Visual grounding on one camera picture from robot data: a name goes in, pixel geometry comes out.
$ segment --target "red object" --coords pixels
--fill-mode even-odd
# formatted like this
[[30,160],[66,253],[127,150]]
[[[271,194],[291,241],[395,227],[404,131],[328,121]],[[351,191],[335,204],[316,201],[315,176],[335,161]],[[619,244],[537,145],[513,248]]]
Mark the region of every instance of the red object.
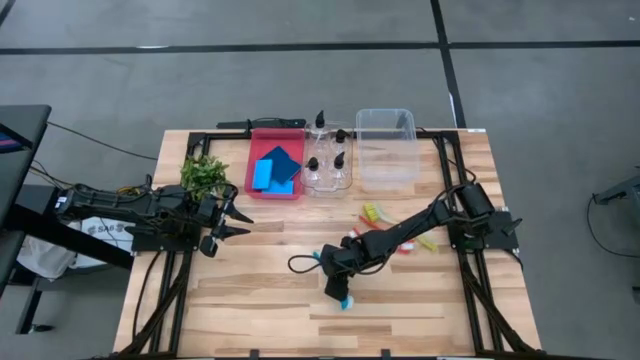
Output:
[[367,218],[365,218],[364,216],[360,215],[360,221],[362,221],[363,223],[367,224],[368,227],[375,229],[375,230],[382,230],[380,228],[380,226],[372,223],[371,221],[369,221]]
[[300,183],[300,172],[293,176],[293,195],[263,194],[260,190],[253,190],[253,172],[256,161],[280,146],[289,154],[291,160],[303,166],[304,157],[304,129],[254,129],[251,131],[251,149],[247,164],[247,175],[244,178],[244,191],[254,199],[284,199],[295,200],[303,192]]

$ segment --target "clear plastic container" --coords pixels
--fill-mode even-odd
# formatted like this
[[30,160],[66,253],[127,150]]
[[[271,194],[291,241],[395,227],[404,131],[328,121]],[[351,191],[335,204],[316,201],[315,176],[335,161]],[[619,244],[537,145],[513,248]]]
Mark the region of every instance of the clear plastic container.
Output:
[[[305,194],[309,196],[340,198],[346,195],[353,182],[353,133],[346,131],[346,138],[338,143],[336,135],[344,127],[338,123],[327,122],[324,128],[328,134],[327,138],[318,139],[313,124],[307,124],[305,127],[303,162],[305,168],[300,180],[305,187]],[[335,158],[343,151],[344,164],[340,171],[336,171]],[[312,157],[315,157],[318,162],[318,169],[315,171],[310,171],[308,168]]]
[[415,182],[420,150],[409,110],[362,109],[356,134],[363,190],[403,190]]

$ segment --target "black bottle cap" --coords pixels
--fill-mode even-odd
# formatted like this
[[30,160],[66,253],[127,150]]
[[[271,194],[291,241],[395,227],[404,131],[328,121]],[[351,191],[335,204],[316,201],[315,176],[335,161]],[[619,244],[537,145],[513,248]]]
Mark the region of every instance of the black bottle cap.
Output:
[[320,111],[316,116],[316,127],[322,129],[324,127],[324,110]]
[[315,157],[312,157],[311,159],[309,159],[309,162],[307,163],[307,167],[309,168],[309,170],[317,171],[318,166],[319,166],[318,159],[316,159]]
[[341,152],[338,156],[336,156],[335,160],[333,160],[333,167],[335,167],[336,169],[342,169],[343,166],[344,166],[344,151]]
[[338,144],[342,144],[344,142],[344,139],[349,136],[349,134],[347,134],[346,131],[340,129],[338,130],[338,132],[336,133],[336,142]]

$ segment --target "black line on floor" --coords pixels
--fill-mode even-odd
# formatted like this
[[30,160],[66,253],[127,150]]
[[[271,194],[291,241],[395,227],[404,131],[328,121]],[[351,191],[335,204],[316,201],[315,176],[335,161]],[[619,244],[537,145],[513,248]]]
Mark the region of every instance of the black line on floor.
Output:
[[7,3],[2,7],[2,11],[0,11],[0,27],[2,27],[4,20],[9,16],[9,11],[11,11],[15,3],[16,0],[7,0]]
[[246,45],[176,45],[77,48],[6,48],[0,55],[114,55],[114,54],[183,54],[226,52],[284,52],[329,50],[423,50],[438,49],[436,42],[347,42]]
[[447,80],[447,88],[453,106],[454,123],[457,128],[466,128],[467,121],[464,118],[462,110],[462,100],[460,99],[460,90],[458,89],[458,81],[456,80],[456,72],[453,69],[453,60],[451,59],[451,51],[449,50],[449,42],[447,40],[447,32],[444,27],[444,19],[440,2],[431,0],[431,10],[433,19],[438,32],[438,44],[440,45],[440,56],[442,57],[442,66],[444,67],[444,76]]
[[590,49],[640,47],[640,40],[453,42],[450,49]]

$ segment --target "yellow object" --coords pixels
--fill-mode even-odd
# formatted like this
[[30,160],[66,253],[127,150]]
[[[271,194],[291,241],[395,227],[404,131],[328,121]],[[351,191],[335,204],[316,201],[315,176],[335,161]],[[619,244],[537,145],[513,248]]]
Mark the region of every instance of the yellow object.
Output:
[[[382,221],[390,225],[395,225],[398,223],[398,221],[392,219],[389,215],[385,214],[380,208],[380,206],[378,206],[378,204],[365,203],[362,206],[362,209],[364,210],[364,216],[367,218],[367,220],[371,221],[372,223],[375,223],[381,219]],[[425,234],[418,235],[418,237],[416,237],[416,240],[418,240],[418,242],[422,246],[426,247],[431,252],[438,252],[438,245],[429,241],[429,238]]]

